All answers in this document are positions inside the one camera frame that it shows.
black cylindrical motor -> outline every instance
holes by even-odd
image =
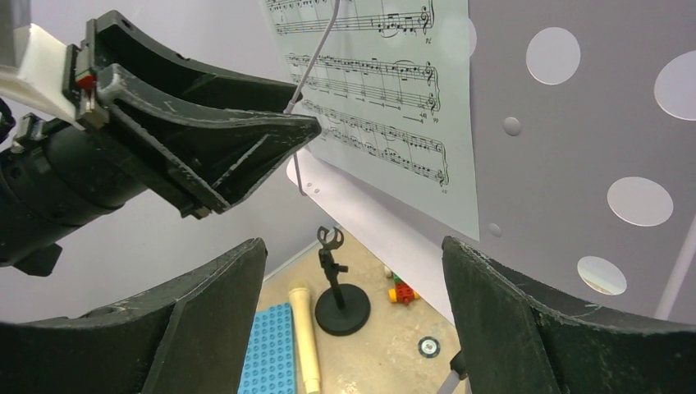
[[[0,152],[0,267],[48,275],[30,265],[57,259],[56,241],[146,189],[99,154],[86,133],[53,120],[42,124],[42,139]],[[57,254],[36,255],[50,247]]]

white wall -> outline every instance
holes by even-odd
[[[33,22],[66,44],[78,44],[85,22],[112,9],[184,57],[287,80],[261,0],[32,1]],[[16,117],[27,112],[12,107]],[[312,242],[319,225],[332,223],[299,195],[284,167],[243,204],[202,221],[181,219],[148,191],[62,240],[63,255],[50,277],[0,269],[0,320],[76,317],[190,271],[255,236],[267,243],[269,272]]]

sheet music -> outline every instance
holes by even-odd
[[[295,83],[333,3],[262,0]],[[341,0],[295,113],[322,125],[310,145],[315,156],[478,240],[467,8],[454,0]]]

floor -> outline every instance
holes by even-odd
[[[450,359],[459,350],[456,330],[425,300],[408,306],[392,304],[388,290],[393,287],[393,280],[385,277],[382,262],[351,234],[344,231],[344,235],[344,245],[333,255],[337,263],[350,270],[339,275],[339,282],[360,286],[368,294],[372,312],[365,326],[348,337],[330,336],[314,322],[323,392],[437,392],[450,371]],[[316,301],[328,288],[319,265],[318,248],[303,254],[263,284],[257,310],[287,302],[288,284],[295,279],[307,281],[313,302]],[[440,342],[440,354],[435,358],[424,358],[418,351],[419,340],[426,336]],[[297,392],[305,394],[298,359],[296,364]],[[464,392],[462,383],[456,393]]]

red component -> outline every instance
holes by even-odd
[[[96,79],[92,74],[89,73],[76,81],[79,87],[87,91],[92,90],[92,88],[94,87],[94,82],[96,82]]]
[[[409,285],[403,282],[397,283],[395,289],[396,300],[398,302],[403,302],[404,304],[408,305],[411,301],[415,300],[414,291],[409,287]]]

